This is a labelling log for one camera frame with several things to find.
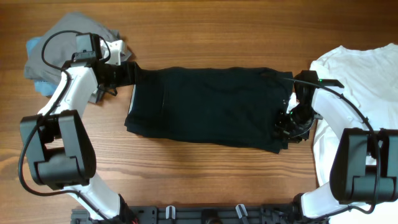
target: wooden floor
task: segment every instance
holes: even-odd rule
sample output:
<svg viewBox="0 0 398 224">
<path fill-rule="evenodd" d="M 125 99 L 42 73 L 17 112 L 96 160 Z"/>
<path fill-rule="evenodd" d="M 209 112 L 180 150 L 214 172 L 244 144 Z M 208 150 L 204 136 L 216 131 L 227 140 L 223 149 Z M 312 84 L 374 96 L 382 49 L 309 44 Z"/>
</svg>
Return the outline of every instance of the wooden floor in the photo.
<svg viewBox="0 0 398 224">
<path fill-rule="evenodd" d="M 28 194 L 17 178 L 19 121 L 48 101 L 23 78 L 25 43 L 67 12 L 120 30 L 145 69 L 239 66 L 298 73 L 339 45 L 372 49 L 398 40 L 397 1 L 34 2 L 0 3 L 0 223 L 68 223 L 78 206 L 66 195 Z M 130 205 L 284 203 L 317 187 L 312 139 L 276 155 L 142 138 L 124 127 L 132 87 L 118 91 L 88 105 L 83 123 L 98 173 Z M 27 164 L 24 169 L 29 177 Z"/>
</svg>

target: black cable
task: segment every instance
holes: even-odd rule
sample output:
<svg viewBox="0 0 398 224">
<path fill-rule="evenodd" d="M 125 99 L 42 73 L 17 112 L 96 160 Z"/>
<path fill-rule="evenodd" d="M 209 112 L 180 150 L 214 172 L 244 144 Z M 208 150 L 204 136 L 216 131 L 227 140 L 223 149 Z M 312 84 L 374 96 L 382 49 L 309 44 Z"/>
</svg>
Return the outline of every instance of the black cable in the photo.
<svg viewBox="0 0 398 224">
<path fill-rule="evenodd" d="M 52 38 L 54 38 L 55 36 L 59 35 L 59 34 L 64 34 L 64 33 L 75 33 L 75 34 L 81 34 L 81 32 L 78 31 L 74 31 L 74 30 L 63 30 L 60 32 L 57 32 L 53 35 L 51 35 L 45 42 L 42 48 L 42 60 L 44 62 L 44 64 L 48 65 L 49 67 L 55 68 L 57 70 L 60 70 L 61 72 L 65 73 L 67 76 L 67 82 L 65 84 L 65 86 L 63 87 L 60 95 L 58 96 L 58 98 L 55 100 L 54 104 L 51 106 L 51 108 L 44 114 L 43 118 L 34 126 L 34 128 L 32 129 L 32 131 L 30 132 L 30 134 L 28 135 L 26 142 L 24 144 L 24 147 L 22 148 L 22 152 L 21 152 L 21 156 L 19 157 L 19 162 L 18 162 L 18 177 L 19 177 L 19 182 L 21 183 L 21 185 L 23 186 L 23 188 L 28 191 L 31 194 L 37 195 L 37 196 L 41 196 L 41 197 L 48 197 L 48 196 L 54 196 L 54 195 L 61 195 L 61 194 L 75 194 L 78 198 L 81 198 L 82 201 L 84 201 L 92 210 L 94 210 L 101 218 L 103 218 L 104 220 L 106 220 L 107 222 L 109 222 L 109 220 L 106 218 L 105 215 L 103 215 L 98 209 L 95 208 L 95 206 L 93 204 L 91 204 L 80 192 L 76 191 L 76 190 L 63 190 L 63 191 L 57 191 L 57 192 L 50 192 L 50 193 L 43 193 L 43 192 L 37 192 L 33 189 L 31 189 L 25 179 L 24 179 L 24 173 L 22 171 L 22 166 L 24 164 L 24 158 L 25 158 L 25 154 L 27 151 L 27 148 L 33 138 L 33 135 L 36 133 L 36 131 L 38 130 L 39 127 L 41 127 L 41 125 L 43 125 L 44 121 L 48 118 L 48 116 L 50 116 L 51 112 L 58 106 L 59 102 L 61 101 L 62 97 L 64 96 L 65 92 L 68 90 L 69 85 L 70 85 L 70 74 L 64 69 L 64 68 L 60 68 L 58 66 L 52 65 L 50 63 L 48 63 L 45 58 L 44 58 L 44 52 L 45 52 L 45 47 L 47 46 L 47 44 L 50 42 L 50 40 Z"/>
<path fill-rule="evenodd" d="M 310 82 L 306 82 L 306 81 L 302 81 L 302 80 L 295 80 L 294 78 L 284 78 L 284 77 L 278 77 L 278 76 L 267 76 L 267 77 L 278 78 L 278 79 L 288 80 L 288 81 L 292 81 L 292 82 L 303 83 L 303 84 L 314 86 L 314 87 L 317 87 L 317 88 L 321 88 L 321 89 L 324 89 L 326 91 L 329 91 L 329 92 L 333 93 L 334 95 L 338 96 L 340 99 L 345 101 L 350 107 L 352 107 L 352 109 L 363 120 L 363 123 L 366 125 L 366 127 L 369 129 L 369 132 L 371 133 L 372 142 L 373 142 L 374 148 L 376 150 L 376 181 L 374 183 L 374 192 L 373 192 L 374 197 L 373 197 L 373 201 L 372 201 L 372 204 L 371 204 L 371 207 L 369 208 L 369 210 L 364 210 L 363 208 L 360 208 L 358 206 L 348 205 L 346 208 L 343 208 L 343 209 L 338 210 L 338 211 L 333 212 L 333 213 L 329 213 L 329 214 L 323 215 L 321 217 L 315 218 L 315 219 L 310 220 L 310 221 L 311 222 L 319 222 L 319 221 L 323 220 L 324 218 L 328 218 L 330 216 L 337 215 L 337 214 L 346 212 L 346 211 L 351 210 L 351 209 L 359 210 L 360 212 L 363 212 L 365 214 L 372 213 L 374 211 L 374 208 L 376 207 L 377 198 L 379 196 L 379 181 L 380 181 L 380 169 L 381 169 L 380 168 L 380 156 L 381 155 L 380 155 L 380 147 L 379 147 L 379 144 L 377 142 L 376 133 L 374 132 L 372 126 L 369 124 L 368 118 L 365 118 L 365 116 L 360 112 L 360 110 L 354 104 L 352 104 L 352 102 L 350 102 L 350 100 L 345 98 L 343 94 L 339 94 L 335 90 L 332 90 L 332 89 L 327 88 L 325 86 L 317 85 L 317 84 L 314 84 L 314 83 L 310 83 Z"/>
<path fill-rule="evenodd" d="M 107 62 L 108 60 L 111 59 L 111 49 L 109 49 L 109 46 L 108 46 L 108 44 L 106 43 L 105 39 L 104 39 L 102 36 L 100 36 L 100 38 L 104 41 L 104 43 L 105 43 L 105 45 L 106 45 L 106 48 L 108 49 L 108 52 L 109 52 L 109 54 L 108 54 L 108 56 L 107 56 L 106 58 L 102 58 L 102 59 L 100 60 L 100 62 L 105 63 L 105 62 Z"/>
</svg>

